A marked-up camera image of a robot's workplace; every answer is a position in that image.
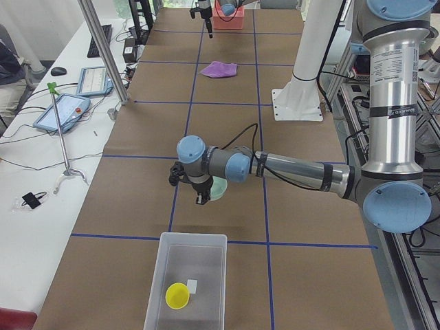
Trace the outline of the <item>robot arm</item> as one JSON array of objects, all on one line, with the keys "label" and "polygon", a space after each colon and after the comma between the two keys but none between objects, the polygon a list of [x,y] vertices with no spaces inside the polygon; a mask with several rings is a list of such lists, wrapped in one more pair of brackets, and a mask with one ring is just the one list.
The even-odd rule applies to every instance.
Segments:
[{"label": "robot arm", "polygon": [[[432,213],[415,160],[419,44],[428,35],[434,1],[356,1],[353,38],[369,52],[370,108],[368,159],[362,166],[309,162],[238,146],[208,146],[196,135],[177,144],[178,160],[169,181],[189,184],[196,202],[210,200],[215,177],[244,182],[249,175],[271,177],[297,188],[333,193],[355,203],[364,218],[385,232],[407,233]],[[312,1],[291,80],[272,91],[274,118],[291,128],[289,147],[316,157],[340,142],[318,104],[322,65],[344,9],[343,1]]]},{"label": "robot arm", "polygon": [[245,5],[249,3],[252,1],[196,1],[189,13],[192,19],[200,14],[211,39],[214,30],[242,30]]}]

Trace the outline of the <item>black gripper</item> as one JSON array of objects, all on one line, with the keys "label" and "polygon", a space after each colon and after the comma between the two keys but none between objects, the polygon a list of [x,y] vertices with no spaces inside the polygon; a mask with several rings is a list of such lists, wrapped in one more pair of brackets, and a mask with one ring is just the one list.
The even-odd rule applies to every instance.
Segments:
[{"label": "black gripper", "polygon": [[210,201],[210,189],[213,184],[212,176],[190,177],[191,186],[197,192],[196,204],[204,205]]},{"label": "black gripper", "polygon": [[213,31],[212,31],[212,22],[210,20],[210,18],[212,17],[212,7],[210,0],[196,1],[195,6],[190,9],[190,16],[192,19],[195,18],[196,13],[200,13],[201,18],[205,19],[208,37],[212,39]]}]

